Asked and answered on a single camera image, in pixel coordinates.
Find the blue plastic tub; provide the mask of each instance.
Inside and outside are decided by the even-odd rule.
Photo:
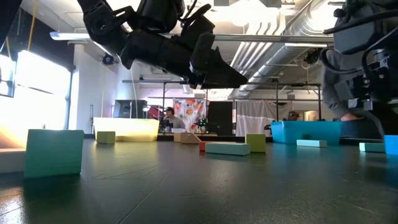
[[[386,154],[398,155],[398,136],[384,136]]]
[[[298,139],[325,140],[328,145],[340,141],[343,123],[339,121],[282,121],[272,122],[274,142],[296,144]]]

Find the ceiling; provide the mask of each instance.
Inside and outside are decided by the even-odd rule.
[[[21,7],[27,12],[33,14],[33,5],[35,0],[23,0]],[[214,0],[199,0],[198,5],[207,3],[213,4]],[[131,5],[137,9],[140,0],[108,0],[109,5],[113,9]],[[189,5],[191,0],[185,0],[185,4]],[[308,0],[295,0],[295,8],[287,14],[287,21],[301,9]],[[217,18],[217,14],[208,12],[206,16],[216,25],[214,29],[215,34],[245,34],[246,27],[238,27],[233,25],[230,21],[224,21]],[[48,26],[59,32],[85,32],[83,23],[83,13],[76,0],[38,0],[37,5],[37,18]],[[180,31],[177,26],[172,33]],[[226,62],[231,62],[237,52],[240,42],[215,42],[220,48],[221,56]],[[279,78],[279,82],[306,82],[307,71],[302,69],[301,61],[302,56],[297,59],[298,67],[287,67],[283,69],[283,75]],[[319,66],[314,66],[308,70],[308,81],[316,82],[318,79],[317,69]]]

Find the exposed duct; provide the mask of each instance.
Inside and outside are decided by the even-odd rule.
[[[286,28],[283,35],[319,36],[323,29],[332,27],[335,23],[333,11],[340,6],[329,6],[328,0],[311,0]],[[269,77],[281,71],[283,67],[270,66],[274,64],[289,64],[308,50],[308,47],[291,47],[274,43],[268,48],[265,56],[259,61],[260,68],[249,79],[251,83],[264,83]],[[248,96],[250,91],[259,85],[243,85],[237,95]]]

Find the window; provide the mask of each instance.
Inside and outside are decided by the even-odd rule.
[[[0,55],[0,95],[14,96],[14,72],[16,63],[9,57]]]
[[[18,54],[15,99],[48,129],[67,127],[70,72],[28,51]]]

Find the desk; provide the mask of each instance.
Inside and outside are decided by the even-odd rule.
[[[268,144],[244,157],[85,140],[81,176],[0,175],[0,223],[397,223],[398,157]]]

